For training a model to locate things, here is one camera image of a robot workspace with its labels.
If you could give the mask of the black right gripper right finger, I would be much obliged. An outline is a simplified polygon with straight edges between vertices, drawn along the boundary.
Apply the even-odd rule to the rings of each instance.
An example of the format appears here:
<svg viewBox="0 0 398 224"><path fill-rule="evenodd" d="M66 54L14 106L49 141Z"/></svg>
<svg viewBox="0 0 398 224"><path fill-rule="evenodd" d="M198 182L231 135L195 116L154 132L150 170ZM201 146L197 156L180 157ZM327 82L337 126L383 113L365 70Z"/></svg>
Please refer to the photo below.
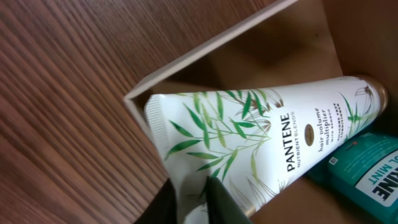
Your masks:
<svg viewBox="0 0 398 224"><path fill-rule="evenodd" d="M251 224L218 178L206 178L205 195L209 224Z"/></svg>

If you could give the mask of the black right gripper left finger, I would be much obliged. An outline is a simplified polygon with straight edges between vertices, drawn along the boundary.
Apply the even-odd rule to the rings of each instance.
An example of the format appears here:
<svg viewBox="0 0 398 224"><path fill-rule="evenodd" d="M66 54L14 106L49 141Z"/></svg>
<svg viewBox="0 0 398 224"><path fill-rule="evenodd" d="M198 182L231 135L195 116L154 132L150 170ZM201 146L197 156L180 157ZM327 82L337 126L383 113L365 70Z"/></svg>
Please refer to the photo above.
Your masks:
<svg viewBox="0 0 398 224"><path fill-rule="evenodd" d="M168 179L134 224L177 224L177 198Z"/></svg>

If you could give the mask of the white Pantene conditioner tube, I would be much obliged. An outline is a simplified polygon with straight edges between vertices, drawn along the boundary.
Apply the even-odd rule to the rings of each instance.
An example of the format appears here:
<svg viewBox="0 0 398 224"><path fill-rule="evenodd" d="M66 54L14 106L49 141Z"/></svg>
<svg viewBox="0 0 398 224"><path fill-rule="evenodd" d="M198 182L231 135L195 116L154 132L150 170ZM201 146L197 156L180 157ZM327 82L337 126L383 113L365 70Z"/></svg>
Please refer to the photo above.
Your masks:
<svg viewBox="0 0 398 224"><path fill-rule="evenodd" d="M367 76L248 90L152 95L144 112L177 195L179 223L207 223L214 177L252 215L386 108Z"/></svg>

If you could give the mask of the blue Listerine mouthwash bottle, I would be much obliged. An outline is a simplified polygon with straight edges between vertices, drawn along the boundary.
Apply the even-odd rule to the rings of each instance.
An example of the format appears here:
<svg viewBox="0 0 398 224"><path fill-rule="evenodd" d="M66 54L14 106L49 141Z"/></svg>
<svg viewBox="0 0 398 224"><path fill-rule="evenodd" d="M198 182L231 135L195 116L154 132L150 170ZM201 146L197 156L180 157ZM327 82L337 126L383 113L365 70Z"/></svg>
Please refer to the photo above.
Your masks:
<svg viewBox="0 0 398 224"><path fill-rule="evenodd" d="M343 143L307 172L383 223L397 223L397 136L369 127L349 130Z"/></svg>

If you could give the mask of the white cardboard box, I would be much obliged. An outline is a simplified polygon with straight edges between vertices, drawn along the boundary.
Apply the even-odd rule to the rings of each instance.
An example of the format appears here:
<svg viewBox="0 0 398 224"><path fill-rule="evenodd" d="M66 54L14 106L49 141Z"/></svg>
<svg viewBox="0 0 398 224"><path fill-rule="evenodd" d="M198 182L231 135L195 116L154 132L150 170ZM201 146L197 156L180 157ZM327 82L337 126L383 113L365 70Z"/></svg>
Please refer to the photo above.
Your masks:
<svg viewBox="0 0 398 224"><path fill-rule="evenodd" d="M143 78L124 102L165 169L144 112L152 95L270 88L343 76L371 77L386 88L388 104L367 127L397 134L396 1L273 2ZM332 222L338 206L302 177L245 216Z"/></svg>

